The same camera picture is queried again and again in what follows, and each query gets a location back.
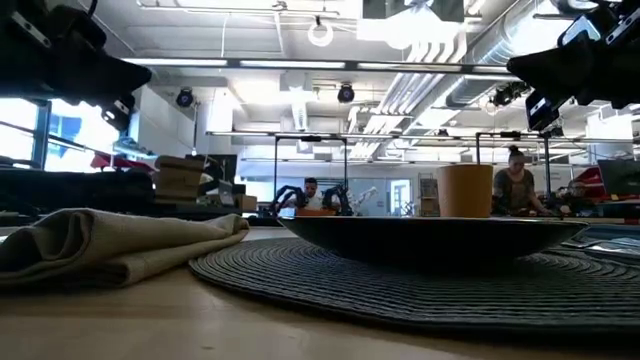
paper cup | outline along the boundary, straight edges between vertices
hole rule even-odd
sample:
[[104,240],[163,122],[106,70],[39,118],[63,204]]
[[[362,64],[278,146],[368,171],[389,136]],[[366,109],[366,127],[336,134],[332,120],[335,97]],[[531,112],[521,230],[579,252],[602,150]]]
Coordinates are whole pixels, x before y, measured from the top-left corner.
[[460,164],[438,168],[440,216],[488,218],[493,166]]

table surface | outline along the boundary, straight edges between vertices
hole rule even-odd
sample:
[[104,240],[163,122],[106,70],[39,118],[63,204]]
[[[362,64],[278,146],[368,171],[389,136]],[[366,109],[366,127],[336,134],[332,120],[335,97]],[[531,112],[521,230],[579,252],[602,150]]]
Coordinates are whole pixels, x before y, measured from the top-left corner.
[[[249,239],[290,235],[254,229]],[[3,359],[48,360],[604,357],[324,320],[231,295],[199,282],[186,268],[119,290],[0,295],[0,353]]]

dark bowl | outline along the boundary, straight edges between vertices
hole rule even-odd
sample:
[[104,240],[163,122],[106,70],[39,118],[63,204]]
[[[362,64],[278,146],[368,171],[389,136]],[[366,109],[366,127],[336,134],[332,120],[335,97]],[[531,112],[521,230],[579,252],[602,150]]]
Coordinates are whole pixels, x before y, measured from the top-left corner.
[[512,260],[569,240],[588,227],[509,218],[296,217],[280,222],[340,256],[407,265]]

beige cloth napkin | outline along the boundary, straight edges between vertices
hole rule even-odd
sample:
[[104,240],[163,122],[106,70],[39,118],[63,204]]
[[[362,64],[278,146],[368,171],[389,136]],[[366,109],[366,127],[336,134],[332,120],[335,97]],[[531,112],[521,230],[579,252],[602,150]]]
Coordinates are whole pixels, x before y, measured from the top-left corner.
[[236,244],[248,229],[237,215],[190,222],[62,210],[0,244],[0,287],[126,286]]

woven placemat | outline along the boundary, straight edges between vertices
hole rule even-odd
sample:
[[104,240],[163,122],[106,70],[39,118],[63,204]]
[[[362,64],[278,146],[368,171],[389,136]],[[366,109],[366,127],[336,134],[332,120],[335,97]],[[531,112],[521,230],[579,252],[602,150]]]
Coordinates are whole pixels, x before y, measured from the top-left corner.
[[299,239],[273,239],[244,242],[190,266],[208,282],[296,308],[424,330],[640,334],[639,269],[570,253],[437,272],[362,263]]

